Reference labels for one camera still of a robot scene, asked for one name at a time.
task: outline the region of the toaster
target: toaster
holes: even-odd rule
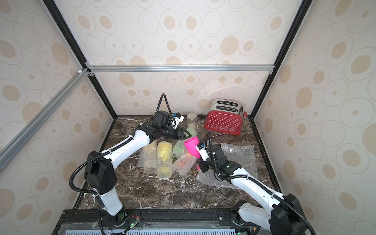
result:
[[[241,103],[215,99],[210,104],[210,111],[205,121],[205,128],[217,132],[240,135],[244,113]]]

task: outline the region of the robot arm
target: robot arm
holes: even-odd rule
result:
[[[205,148],[205,145],[200,143],[196,149],[201,156],[199,166],[202,172],[209,169],[214,170],[219,179],[227,180],[241,188],[262,206],[260,208],[245,201],[238,202],[232,208],[234,223],[252,222],[271,231],[272,234],[279,235],[301,235],[310,227],[310,225],[306,226],[305,222],[307,221],[303,222],[305,216],[296,197],[291,194],[285,196],[269,188],[251,176],[235,161],[228,161],[220,144]],[[292,210],[300,213],[303,219]]]
[[[134,136],[130,135],[117,145],[102,151],[103,157],[86,165],[84,177],[97,193],[96,197],[102,208],[113,216],[114,225],[121,225],[124,218],[123,204],[115,188],[117,179],[114,170],[134,152],[160,137],[177,140],[190,138],[189,132],[177,127],[183,120],[184,117],[179,113],[157,111],[149,122],[136,128]],[[98,155],[100,154],[93,151],[88,155],[88,160]]]

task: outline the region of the patterned wallpaper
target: patterned wallpaper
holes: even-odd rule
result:
[[[210,101],[240,101],[250,113],[269,71],[96,73],[118,115],[154,114],[165,93],[171,111],[207,114]],[[168,111],[163,101],[161,110]]]
[[[376,1],[311,7],[256,117],[317,234],[376,231]]]
[[[93,65],[273,64],[301,0],[57,0]]]
[[[72,172],[99,150],[112,118],[84,79],[0,173],[0,234],[51,234],[77,193]],[[82,186],[83,170],[75,185]]]
[[[0,151],[80,68],[37,0],[0,0]]]

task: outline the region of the dark marble surface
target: dark marble surface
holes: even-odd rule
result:
[[[133,132],[133,129],[137,125],[149,118],[148,116],[119,117],[108,138],[105,149],[123,140]],[[180,125],[183,127],[187,126],[186,118]],[[206,135],[204,119],[198,119],[196,130],[198,138],[203,140]],[[164,140],[176,143],[176,140]],[[212,140],[218,143],[229,143],[240,146],[253,145],[256,155],[258,179],[274,189],[248,120],[243,120],[240,135],[212,132]],[[116,190],[125,208],[230,208],[241,199],[253,205],[260,206],[243,190],[218,188],[199,182],[196,179],[198,173],[196,169],[197,163],[185,177],[179,176],[176,172],[169,179],[159,179],[155,174],[147,175],[143,172],[142,168],[137,167],[139,154],[140,150],[127,158],[115,170],[118,179]],[[91,194],[86,194],[79,203],[78,208],[94,209],[98,205],[98,202],[93,200]]]

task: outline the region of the pink plastic cup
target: pink plastic cup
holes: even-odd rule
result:
[[[184,142],[185,147],[187,148],[188,152],[192,154],[193,156],[200,158],[200,153],[196,149],[196,145],[200,143],[197,136],[190,138],[186,142]]]

